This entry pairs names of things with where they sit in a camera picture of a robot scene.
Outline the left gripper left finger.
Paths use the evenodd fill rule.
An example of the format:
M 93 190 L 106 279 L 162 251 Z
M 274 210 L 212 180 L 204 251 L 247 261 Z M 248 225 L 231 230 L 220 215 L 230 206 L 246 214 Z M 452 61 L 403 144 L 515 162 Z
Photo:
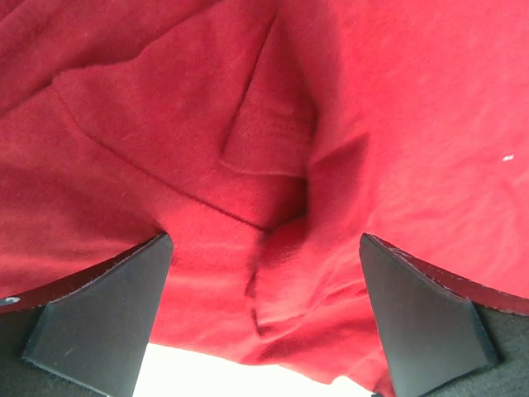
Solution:
M 131 396 L 173 253 L 166 234 L 1 300 L 3 396 Z

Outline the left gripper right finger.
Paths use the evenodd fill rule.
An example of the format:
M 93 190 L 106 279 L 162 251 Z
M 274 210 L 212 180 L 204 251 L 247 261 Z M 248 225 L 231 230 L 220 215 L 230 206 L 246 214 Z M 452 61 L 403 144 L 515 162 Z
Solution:
M 397 396 L 526 396 L 528 300 L 374 235 L 360 260 Z

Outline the red t shirt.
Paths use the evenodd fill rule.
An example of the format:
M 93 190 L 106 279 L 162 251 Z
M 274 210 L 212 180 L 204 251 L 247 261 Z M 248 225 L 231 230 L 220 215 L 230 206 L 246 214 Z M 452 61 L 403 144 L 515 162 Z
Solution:
M 364 233 L 528 295 L 527 2 L 2 2 L 2 294 L 160 232 L 155 342 L 392 395 Z

